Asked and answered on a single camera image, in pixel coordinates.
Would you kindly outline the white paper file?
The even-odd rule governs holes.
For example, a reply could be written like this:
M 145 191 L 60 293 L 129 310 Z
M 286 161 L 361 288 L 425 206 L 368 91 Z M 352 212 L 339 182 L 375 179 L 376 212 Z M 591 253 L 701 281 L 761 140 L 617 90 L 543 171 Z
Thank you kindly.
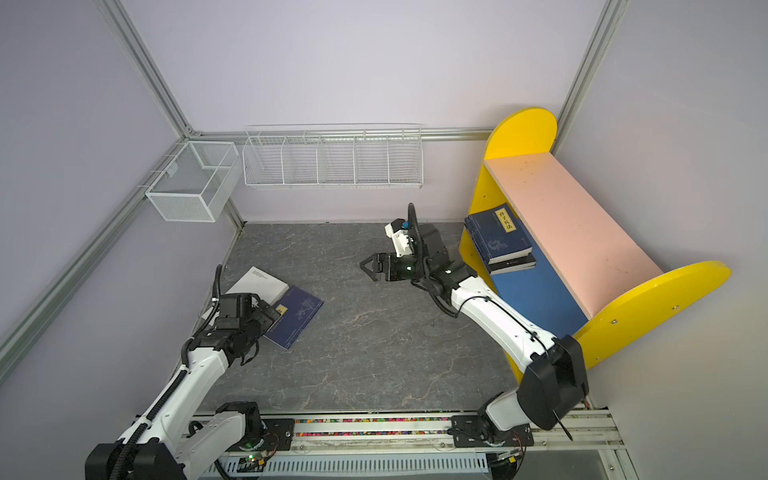
M 235 330 L 251 327 L 252 300 L 263 300 L 274 307 L 288 289 L 287 283 L 251 267 L 225 294 L 216 293 L 218 302 L 206 312 L 201 327 Z

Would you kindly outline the dark blue thin book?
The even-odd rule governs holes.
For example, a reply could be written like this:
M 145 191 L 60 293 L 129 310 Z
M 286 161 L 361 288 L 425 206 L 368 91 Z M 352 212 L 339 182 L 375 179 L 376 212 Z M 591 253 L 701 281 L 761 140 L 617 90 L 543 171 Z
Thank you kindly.
M 316 316 L 324 302 L 318 297 L 291 286 L 276 304 L 278 320 L 265 333 L 274 344 L 289 350 Z

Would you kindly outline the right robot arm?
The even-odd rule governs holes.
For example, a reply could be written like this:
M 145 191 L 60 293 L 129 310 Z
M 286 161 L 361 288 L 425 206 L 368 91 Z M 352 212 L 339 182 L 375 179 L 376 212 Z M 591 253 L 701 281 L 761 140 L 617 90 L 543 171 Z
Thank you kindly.
M 489 399 L 478 411 L 479 439 L 499 443 L 518 427 L 562 426 L 564 417 L 589 393 L 579 342 L 556 336 L 505 302 L 463 260 L 452 258 L 440 232 L 419 222 L 410 205 L 405 218 L 386 225 L 390 252 L 374 253 L 360 269 L 373 281 L 407 281 L 426 292 L 446 315 L 465 315 L 488 334 L 522 374 L 517 387 Z

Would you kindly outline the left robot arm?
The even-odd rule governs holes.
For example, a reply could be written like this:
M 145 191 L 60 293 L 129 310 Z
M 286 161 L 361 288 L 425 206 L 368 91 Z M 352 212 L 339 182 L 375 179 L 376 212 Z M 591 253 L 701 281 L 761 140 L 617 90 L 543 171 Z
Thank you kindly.
M 234 363 L 258 354 L 259 340 L 280 318 L 256 293 L 223 293 L 181 348 L 173 378 L 120 437 L 97 445 L 85 461 L 88 479 L 197 479 L 231 447 L 256 450 L 266 427 L 257 403 L 229 402 L 201 429 L 189 430 L 211 387 Z

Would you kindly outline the white mesh basket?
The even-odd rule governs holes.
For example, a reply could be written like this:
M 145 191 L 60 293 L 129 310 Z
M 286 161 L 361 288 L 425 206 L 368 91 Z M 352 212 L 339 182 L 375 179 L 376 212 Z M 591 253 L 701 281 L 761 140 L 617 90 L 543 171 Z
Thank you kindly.
M 241 175 L 235 143 L 187 141 L 150 184 L 146 197 L 167 222 L 214 223 Z

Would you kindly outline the yellow pink blue shelf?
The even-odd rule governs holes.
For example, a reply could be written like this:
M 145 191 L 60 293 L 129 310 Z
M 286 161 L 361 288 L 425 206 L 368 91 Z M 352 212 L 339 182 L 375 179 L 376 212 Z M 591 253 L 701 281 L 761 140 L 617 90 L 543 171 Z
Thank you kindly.
M 508 203 L 586 317 L 575 333 L 593 368 L 730 277 L 721 261 L 663 272 L 552 155 L 557 121 L 530 107 L 486 142 L 469 211 Z

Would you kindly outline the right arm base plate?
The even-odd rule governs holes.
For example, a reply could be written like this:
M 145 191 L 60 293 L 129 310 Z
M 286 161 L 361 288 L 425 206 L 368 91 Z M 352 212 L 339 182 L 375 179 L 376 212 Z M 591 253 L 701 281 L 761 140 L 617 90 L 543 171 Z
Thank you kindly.
M 528 424 L 501 431 L 489 419 L 479 414 L 451 416 L 448 433 L 458 448 L 527 448 L 534 445 L 532 430 Z

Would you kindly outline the aluminium front rail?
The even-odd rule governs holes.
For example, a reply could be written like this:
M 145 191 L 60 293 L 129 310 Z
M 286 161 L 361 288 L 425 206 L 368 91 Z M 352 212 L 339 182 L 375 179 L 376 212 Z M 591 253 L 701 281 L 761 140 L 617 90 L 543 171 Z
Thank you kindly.
M 191 432 L 212 415 L 193 417 Z M 534 445 L 458 448 L 449 435 L 450 417 L 474 412 L 362 412 L 265 415 L 264 444 L 256 450 L 233 446 L 199 478 L 397 475 L 483 472 L 492 478 L 517 473 L 527 455 L 544 451 L 595 451 L 610 479 L 637 474 L 612 415 L 578 409 L 562 426 L 546 431 L 529 425 Z

